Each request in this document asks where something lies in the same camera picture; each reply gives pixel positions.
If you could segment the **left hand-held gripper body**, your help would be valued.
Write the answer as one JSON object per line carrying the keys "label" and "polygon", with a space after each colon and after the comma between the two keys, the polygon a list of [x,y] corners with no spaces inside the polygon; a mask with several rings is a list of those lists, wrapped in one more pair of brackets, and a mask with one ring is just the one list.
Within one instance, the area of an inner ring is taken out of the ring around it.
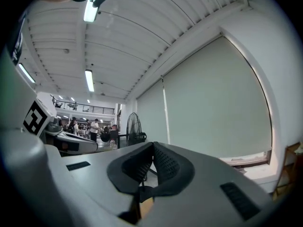
{"label": "left hand-held gripper body", "polygon": [[38,92],[26,114],[23,128],[37,137],[41,137],[45,131],[57,134],[62,130],[50,94]]}

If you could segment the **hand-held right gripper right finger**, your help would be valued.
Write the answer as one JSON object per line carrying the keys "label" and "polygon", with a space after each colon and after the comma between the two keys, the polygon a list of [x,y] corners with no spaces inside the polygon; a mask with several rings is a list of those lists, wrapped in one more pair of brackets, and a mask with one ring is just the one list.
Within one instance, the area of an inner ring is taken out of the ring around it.
{"label": "hand-held right gripper right finger", "polygon": [[220,159],[163,147],[187,158],[195,174],[178,195],[156,197],[139,227],[258,227],[275,208],[267,192]]}

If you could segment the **fluorescent ceiling light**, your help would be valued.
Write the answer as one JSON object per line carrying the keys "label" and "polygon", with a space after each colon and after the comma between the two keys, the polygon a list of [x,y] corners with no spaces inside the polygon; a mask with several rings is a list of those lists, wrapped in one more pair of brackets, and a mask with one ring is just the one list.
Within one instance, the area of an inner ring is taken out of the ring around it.
{"label": "fluorescent ceiling light", "polygon": [[28,71],[25,69],[25,67],[23,66],[22,63],[18,64],[19,68],[21,69],[21,71],[24,73],[24,75],[28,78],[28,80],[31,83],[35,83],[36,81],[31,77],[31,75],[28,73]]}
{"label": "fluorescent ceiling light", "polygon": [[85,11],[84,11],[84,16],[83,16],[83,20],[85,22],[92,23],[95,21],[95,19],[97,17],[98,7],[94,7],[94,5],[93,5],[94,1],[96,1],[96,0],[87,1]]}
{"label": "fluorescent ceiling light", "polygon": [[85,70],[86,82],[88,85],[89,92],[95,92],[92,70]]}

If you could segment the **wooden shelf rack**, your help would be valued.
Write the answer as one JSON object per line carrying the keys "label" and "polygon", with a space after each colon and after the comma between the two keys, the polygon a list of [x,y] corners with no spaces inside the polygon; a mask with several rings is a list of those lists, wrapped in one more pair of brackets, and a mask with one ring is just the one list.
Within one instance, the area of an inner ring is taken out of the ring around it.
{"label": "wooden shelf rack", "polygon": [[296,185],[303,171],[303,144],[301,142],[287,146],[281,172],[273,191],[273,200],[288,194]]}

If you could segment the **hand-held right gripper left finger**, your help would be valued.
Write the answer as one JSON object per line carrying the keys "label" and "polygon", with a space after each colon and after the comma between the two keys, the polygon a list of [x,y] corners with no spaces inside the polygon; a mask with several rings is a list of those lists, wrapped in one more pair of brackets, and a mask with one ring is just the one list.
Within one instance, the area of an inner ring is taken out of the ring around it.
{"label": "hand-held right gripper left finger", "polygon": [[69,171],[71,185],[77,191],[71,194],[75,207],[72,214],[76,227],[126,227],[130,223],[119,216],[130,211],[133,195],[119,192],[112,184],[107,168],[115,159],[142,149],[144,143],[107,152],[62,157],[65,166],[88,162],[89,166]]}

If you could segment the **wide grey roller blind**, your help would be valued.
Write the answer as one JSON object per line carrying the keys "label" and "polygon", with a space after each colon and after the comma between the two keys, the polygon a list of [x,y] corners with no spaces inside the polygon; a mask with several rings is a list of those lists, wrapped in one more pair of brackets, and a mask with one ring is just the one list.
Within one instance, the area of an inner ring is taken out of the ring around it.
{"label": "wide grey roller blind", "polygon": [[221,37],[164,76],[172,145],[213,157],[271,149],[268,106],[239,51]]}

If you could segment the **black standing fan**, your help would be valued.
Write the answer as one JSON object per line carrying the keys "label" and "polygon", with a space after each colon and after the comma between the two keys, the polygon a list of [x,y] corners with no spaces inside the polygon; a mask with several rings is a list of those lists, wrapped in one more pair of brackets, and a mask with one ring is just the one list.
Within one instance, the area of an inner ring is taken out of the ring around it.
{"label": "black standing fan", "polygon": [[131,113],[127,120],[126,141],[127,146],[146,141],[146,133],[142,131],[141,122],[136,113]]}

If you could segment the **black mezzanine railing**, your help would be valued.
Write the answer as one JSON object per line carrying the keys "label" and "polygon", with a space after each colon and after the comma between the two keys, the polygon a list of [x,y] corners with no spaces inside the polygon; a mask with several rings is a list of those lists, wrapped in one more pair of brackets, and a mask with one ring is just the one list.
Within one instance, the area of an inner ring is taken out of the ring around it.
{"label": "black mezzanine railing", "polygon": [[95,113],[95,114],[109,114],[109,115],[115,114],[115,109],[109,107],[84,105],[84,104],[78,104],[76,102],[70,103],[70,102],[56,100],[54,98],[52,99],[52,102],[55,108],[58,109],[72,110],[72,111],[85,112],[85,113]]}

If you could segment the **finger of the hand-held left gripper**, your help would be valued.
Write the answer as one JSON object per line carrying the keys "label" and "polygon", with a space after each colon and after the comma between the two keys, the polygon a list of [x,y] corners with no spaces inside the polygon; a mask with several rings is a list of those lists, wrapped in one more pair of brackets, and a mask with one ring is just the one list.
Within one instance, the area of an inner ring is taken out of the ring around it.
{"label": "finger of the hand-held left gripper", "polygon": [[46,143],[55,146],[61,155],[82,155],[98,150],[95,141],[65,131],[45,131],[45,139]]}

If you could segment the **narrow grey roller blind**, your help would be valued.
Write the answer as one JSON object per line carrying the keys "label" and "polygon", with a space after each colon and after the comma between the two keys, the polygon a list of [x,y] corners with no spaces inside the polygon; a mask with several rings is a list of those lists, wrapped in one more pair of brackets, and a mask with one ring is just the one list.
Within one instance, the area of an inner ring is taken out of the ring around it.
{"label": "narrow grey roller blind", "polygon": [[159,80],[137,99],[137,114],[148,141],[168,142],[163,83]]}

